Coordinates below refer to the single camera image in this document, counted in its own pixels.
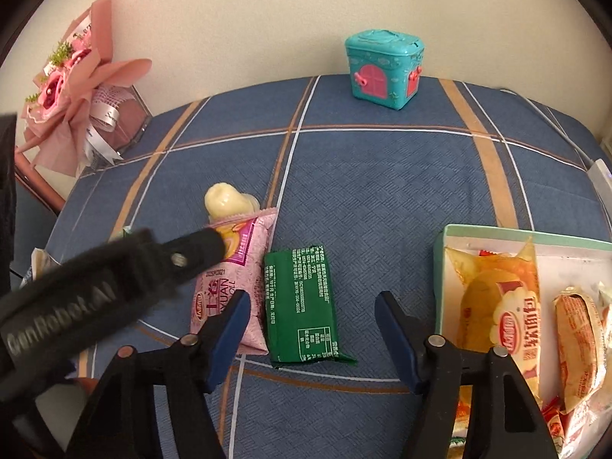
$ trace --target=pink snack package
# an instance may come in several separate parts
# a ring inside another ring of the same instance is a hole
[[[251,297],[251,316],[238,354],[268,353],[262,331],[265,323],[262,266],[277,214],[276,208],[266,208],[254,214],[232,216],[212,225],[225,242],[225,258],[198,276],[192,303],[191,333],[200,331],[208,316],[221,314],[235,290],[244,290]]]

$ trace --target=black cloth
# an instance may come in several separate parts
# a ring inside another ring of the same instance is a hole
[[[0,116],[0,296],[10,291],[15,238],[15,127],[17,116]]]

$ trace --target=bed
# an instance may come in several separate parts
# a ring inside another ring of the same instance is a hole
[[[587,154],[610,162],[575,119],[539,105]],[[612,240],[577,155],[519,97],[458,81],[420,80],[400,111],[353,98],[346,75],[256,85],[154,117],[112,168],[81,176],[47,245],[59,262],[124,226],[159,241],[207,224],[203,195],[225,181],[278,206],[272,249],[322,243],[340,345],[355,367],[273,369],[239,356],[207,397],[230,458],[399,457],[420,398],[397,380],[374,321],[391,290],[433,331],[433,242],[449,223]],[[122,345],[169,345],[189,330],[195,281],[81,357],[99,377]],[[164,393],[165,457],[176,457]]]

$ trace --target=pink toy door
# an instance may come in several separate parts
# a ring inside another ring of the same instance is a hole
[[[364,65],[355,73],[361,92],[377,98],[387,98],[387,76],[375,65]]]
[[[408,90],[406,96],[413,94],[418,87],[418,78],[420,78],[421,66],[419,65],[414,71],[408,75]]]

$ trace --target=orange stripe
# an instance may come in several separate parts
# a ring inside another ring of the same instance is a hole
[[[194,110],[200,105],[201,100],[194,101],[185,109],[185,111],[181,114],[178,120],[174,123],[174,125],[170,128],[170,130],[166,133],[166,136],[161,140],[157,148],[155,149],[155,153],[148,159],[147,163],[143,167],[143,170],[140,171],[140,174],[136,178],[136,181],[133,182],[132,187],[127,192],[127,196],[123,202],[123,206],[119,211],[119,215],[117,217],[117,221],[115,222],[114,228],[112,228],[111,237],[117,236],[117,234],[121,231],[121,229],[125,226],[125,221],[127,219],[128,214],[130,213],[130,209],[132,208],[132,204],[134,200],[136,200],[136,195],[146,177],[151,172],[151,169],[155,166],[157,160],[162,156],[161,151],[164,151],[170,145],[170,142],[174,135],[183,127],[185,121],[191,116]]]
[[[518,229],[514,200],[512,199],[508,179],[506,178],[506,173],[504,172],[504,167],[501,164],[495,144],[490,139],[490,135],[482,125],[482,122],[480,122],[480,119],[478,119],[467,103],[467,100],[457,88],[455,82],[449,79],[440,79],[439,81],[446,95],[449,97],[449,100],[455,107],[457,114],[459,114],[467,126],[467,129],[469,129],[472,134],[478,135],[473,136],[472,140],[474,140],[474,145],[476,146],[476,151],[478,151],[485,178],[487,178],[497,225],[501,228]]]
[[[425,126],[419,124],[308,124],[302,126],[303,130],[317,129],[317,128],[400,128],[400,129],[444,129],[452,131],[463,131],[469,133],[467,128],[460,128],[457,126]]]
[[[231,366],[230,371],[237,371],[238,366]],[[274,381],[277,383],[284,383],[301,388],[312,388],[315,390],[324,390],[332,392],[345,392],[347,394],[409,394],[410,391],[407,388],[367,388],[367,387],[349,387],[345,385],[327,385],[325,383],[313,383],[311,381],[301,381],[298,379],[287,378],[286,376],[279,376],[277,374],[266,374],[261,371],[255,371],[253,369],[244,368],[244,374],[255,376],[257,378],[267,379],[268,381]]]
[[[156,342],[161,343],[162,345],[169,346],[172,345],[172,342],[168,340],[162,339],[158,337],[156,334],[151,333],[143,326],[134,325],[134,327],[140,331],[142,334],[152,338]],[[228,375],[223,384],[223,390],[221,394],[221,402],[220,409],[221,414],[219,417],[219,440],[222,442],[223,435],[222,431],[225,430],[225,415],[227,410],[227,401],[228,401],[228,392],[230,390],[230,373],[232,371],[237,371],[238,366],[232,365],[229,367]],[[347,392],[352,394],[409,394],[410,391],[406,388],[367,388],[367,387],[350,387],[345,385],[327,385],[324,383],[312,383],[310,381],[301,381],[298,379],[287,378],[286,376],[279,376],[276,374],[267,374],[262,373],[261,371],[255,371],[253,369],[244,368],[244,373],[250,374],[251,376],[255,376],[257,378],[267,379],[269,381],[275,381],[277,383],[285,383],[287,385],[292,385],[295,387],[306,387],[306,388],[314,388],[317,390],[326,390],[326,391],[335,391],[335,392]]]
[[[80,354],[78,354],[78,365],[77,365],[77,376],[79,378],[87,377],[87,358],[90,353],[90,350],[84,350]]]
[[[143,328],[139,324],[135,324],[134,328],[136,328],[138,331],[140,331],[143,335],[147,335],[150,339],[153,339],[156,342],[159,342],[162,345],[165,345],[166,347],[170,347],[170,345],[172,345],[172,342],[169,342],[168,340],[163,339],[162,337],[158,337],[156,334],[151,333],[150,331],[146,330],[145,328]]]
[[[583,169],[578,164],[576,164],[576,162],[574,162],[573,160],[565,158],[561,155],[557,155],[556,153],[553,153],[552,151],[544,150],[544,148],[540,148],[539,146],[530,145],[529,143],[525,143],[524,141],[514,139],[514,138],[508,138],[508,137],[506,137],[506,141],[512,141],[513,143],[516,143],[517,145],[526,146],[528,148],[534,149],[535,151],[539,151],[541,154],[546,154],[546,155],[550,155],[551,157],[558,158],[559,160],[562,160],[563,162],[567,162],[568,164],[571,164],[576,169]]]
[[[230,393],[230,378],[231,371],[228,371],[228,375],[225,377],[225,382],[223,383],[223,392],[221,393],[221,402],[219,404],[219,431],[217,432],[217,436],[219,437],[219,443],[223,446],[223,441],[225,440],[225,414],[228,408],[228,395]]]
[[[190,141],[188,143],[180,143],[179,145],[175,145],[174,149],[183,148],[184,146],[197,145],[199,143],[210,143],[212,141],[240,138],[241,136],[252,136],[253,134],[282,133],[284,130],[285,128],[268,128],[256,131],[245,131],[244,133],[226,134],[224,136],[215,136],[214,138],[198,139],[195,141]]]
[[[306,100],[306,95],[308,94],[308,91],[310,90],[310,86],[313,81],[314,81],[314,78],[310,78],[310,81],[308,81],[308,84],[306,85],[306,89],[304,90],[304,93],[302,93],[302,97],[296,108],[296,111],[293,112],[293,117],[291,118],[291,122],[289,122],[289,126],[287,127],[287,133],[285,134],[285,139],[283,140],[283,144],[280,147],[278,157],[276,158],[276,163],[274,164],[274,170],[272,172],[272,181],[270,182],[270,185],[269,185],[270,190],[268,192],[267,200],[265,201],[266,208],[269,208],[272,206],[272,200],[274,199],[274,193],[276,193],[276,185],[278,184],[278,176],[280,175],[280,168],[283,165],[283,160],[285,159],[285,151],[287,150],[287,146],[289,145],[289,140],[291,139],[291,133],[293,131],[293,128],[296,125],[298,114],[300,110],[302,109],[302,105],[304,104],[304,100]]]

